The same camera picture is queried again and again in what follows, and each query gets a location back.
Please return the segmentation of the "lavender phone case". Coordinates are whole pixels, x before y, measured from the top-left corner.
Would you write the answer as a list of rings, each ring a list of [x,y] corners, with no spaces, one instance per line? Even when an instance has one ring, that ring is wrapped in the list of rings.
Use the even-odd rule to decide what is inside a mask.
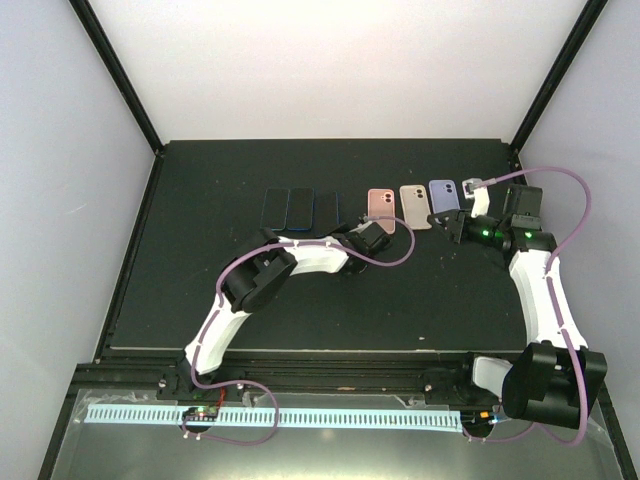
[[[431,209],[434,214],[449,210],[459,210],[460,203],[453,180],[435,179],[428,184]]]

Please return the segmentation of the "black phone without case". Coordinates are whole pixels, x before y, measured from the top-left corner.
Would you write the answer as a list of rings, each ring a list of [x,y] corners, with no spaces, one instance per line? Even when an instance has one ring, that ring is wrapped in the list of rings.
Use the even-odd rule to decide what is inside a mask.
[[[314,202],[313,233],[316,237],[330,235],[340,225],[339,197],[335,191],[320,194]]]

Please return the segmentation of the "blue phone without case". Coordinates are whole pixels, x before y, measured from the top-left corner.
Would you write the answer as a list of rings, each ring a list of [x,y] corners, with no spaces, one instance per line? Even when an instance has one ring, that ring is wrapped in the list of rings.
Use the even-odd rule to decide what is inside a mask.
[[[286,228],[309,231],[313,226],[315,192],[312,188],[293,188],[289,192]]]

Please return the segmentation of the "teal phone without case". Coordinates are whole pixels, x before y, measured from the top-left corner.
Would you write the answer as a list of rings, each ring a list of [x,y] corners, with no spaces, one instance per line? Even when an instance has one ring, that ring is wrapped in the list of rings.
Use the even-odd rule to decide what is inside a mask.
[[[290,190],[268,188],[264,195],[260,227],[272,231],[286,228]]]

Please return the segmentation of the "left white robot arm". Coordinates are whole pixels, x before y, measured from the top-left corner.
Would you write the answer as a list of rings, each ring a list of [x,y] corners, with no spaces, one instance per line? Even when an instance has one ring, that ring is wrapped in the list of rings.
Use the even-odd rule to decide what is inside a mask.
[[[193,399],[213,391],[214,375],[243,323],[273,301],[290,277],[360,273],[390,243],[390,234],[376,222],[318,239],[260,230],[216,281],[211,309],[178,363],[181,389]]]

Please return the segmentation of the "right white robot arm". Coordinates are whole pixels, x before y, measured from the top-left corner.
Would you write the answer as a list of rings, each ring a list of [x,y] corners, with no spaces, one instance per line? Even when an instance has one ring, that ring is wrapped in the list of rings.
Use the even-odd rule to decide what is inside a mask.
[[[541,228],[543,192],[512,184],[502,215],[487,215],[485,188],[470,210],[430,214],[428,222],[450,241],[490,247],[503,255],[518,293],[527,346],[514,362],[476,356],[454,379],[457,396],[476,403],[489,392],[513,419],[578,429],[589,417],[607,373],[603,354],[589,349],[570,311],[553,234]]]

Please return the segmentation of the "right small circuit board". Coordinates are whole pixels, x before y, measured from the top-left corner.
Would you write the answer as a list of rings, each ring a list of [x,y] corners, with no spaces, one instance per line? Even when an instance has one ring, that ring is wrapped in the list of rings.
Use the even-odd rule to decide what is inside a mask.
[[[465,425],[495,425],[499,422],[496,414],[489,410],[467,410],[460,412],[461,422]]]

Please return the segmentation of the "small circuit board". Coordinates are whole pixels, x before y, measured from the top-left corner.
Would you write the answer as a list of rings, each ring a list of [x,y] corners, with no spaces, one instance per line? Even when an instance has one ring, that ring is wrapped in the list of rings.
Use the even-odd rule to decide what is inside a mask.
[[[499,422],[496,414],[489,410],[467,410],[460,412],[461,422],[465,425],[495,425]]]
[[[183,422],[213,422],[217,419],[219,408],[216,406],[193,406],[182,414]]]

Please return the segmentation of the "left small circuit board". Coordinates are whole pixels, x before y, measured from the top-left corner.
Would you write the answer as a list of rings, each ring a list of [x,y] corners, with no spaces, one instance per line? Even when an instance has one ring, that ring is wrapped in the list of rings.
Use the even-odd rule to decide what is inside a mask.
[[[213,422],[217,419],[219,408],[216,406],[193,406],[182,414],[183,422]]]

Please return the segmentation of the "right black frame post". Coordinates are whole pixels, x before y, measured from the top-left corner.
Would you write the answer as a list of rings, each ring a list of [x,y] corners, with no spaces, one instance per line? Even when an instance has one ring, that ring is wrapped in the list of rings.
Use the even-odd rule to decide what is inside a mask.
[[[510,142],[510,149],[514,154],[522,152],[607,4],[607,0],[588,0],[585,2]]]

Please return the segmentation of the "black frame post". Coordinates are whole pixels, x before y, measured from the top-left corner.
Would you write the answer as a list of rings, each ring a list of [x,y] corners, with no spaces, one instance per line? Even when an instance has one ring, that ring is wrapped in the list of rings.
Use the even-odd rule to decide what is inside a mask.
[[[91,3],[87,0],[70,0],[69,4],[152,152],[155,155],[162,154],[164,145]]]
[[[607,0],[588,0],[585,2],[510,142],[510,149],[514,154],[522,152],[607,4]]]

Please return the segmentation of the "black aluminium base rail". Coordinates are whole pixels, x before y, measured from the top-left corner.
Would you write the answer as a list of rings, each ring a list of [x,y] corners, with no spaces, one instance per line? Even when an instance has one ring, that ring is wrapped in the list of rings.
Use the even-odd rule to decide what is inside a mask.
[[[199,386],[192,383],[186,367],[178,364],[129,363],[80,365],[72,378],[70,393],[82,389],[152,391],[159,400],[180,404],[211,403],[220,397],[240,401],[244,392],[326,395],[422,396],[433,405],[495,405],[501,387],[483,389],[472,380],[476,355],[431,355],[407,361],[294,361],[291,359],[233,358]],[[219,383],[220,394],[212,389]]]

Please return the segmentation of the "left black frame post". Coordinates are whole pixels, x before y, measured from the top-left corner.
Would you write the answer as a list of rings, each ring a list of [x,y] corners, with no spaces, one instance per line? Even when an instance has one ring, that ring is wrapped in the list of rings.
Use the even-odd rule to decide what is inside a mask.
[[[162,154],[164,145],[91,3],[87,0],[70,0],[69,4],[152,152],[155,155]]]

